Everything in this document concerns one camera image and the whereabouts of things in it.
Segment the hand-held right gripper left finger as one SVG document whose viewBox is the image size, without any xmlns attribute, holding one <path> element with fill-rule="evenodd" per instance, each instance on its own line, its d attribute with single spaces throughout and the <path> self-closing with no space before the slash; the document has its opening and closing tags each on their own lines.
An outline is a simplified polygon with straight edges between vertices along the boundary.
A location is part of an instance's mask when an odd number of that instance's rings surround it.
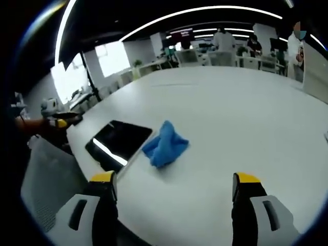
<svg viewBox="0 0 328 246">
<path fill-rule="evenodd" d="M 117 245 L 116 178 L 115 171 L 94 175 L 60 208 L 47 233 L 54 245 Z"/>
</svg>

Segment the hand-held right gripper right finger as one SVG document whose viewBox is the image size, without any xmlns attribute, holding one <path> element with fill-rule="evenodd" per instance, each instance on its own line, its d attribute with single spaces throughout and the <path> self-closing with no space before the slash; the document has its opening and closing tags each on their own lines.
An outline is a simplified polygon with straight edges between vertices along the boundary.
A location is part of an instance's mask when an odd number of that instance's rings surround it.
<svg viewBox="0 0 328 246">
<path fill-rule="evenodd" d="M 293 214 L 253 175 L 233 174 L 232 205 L 232 245 L 293 245 L 300 235 Z"/>
</svg>

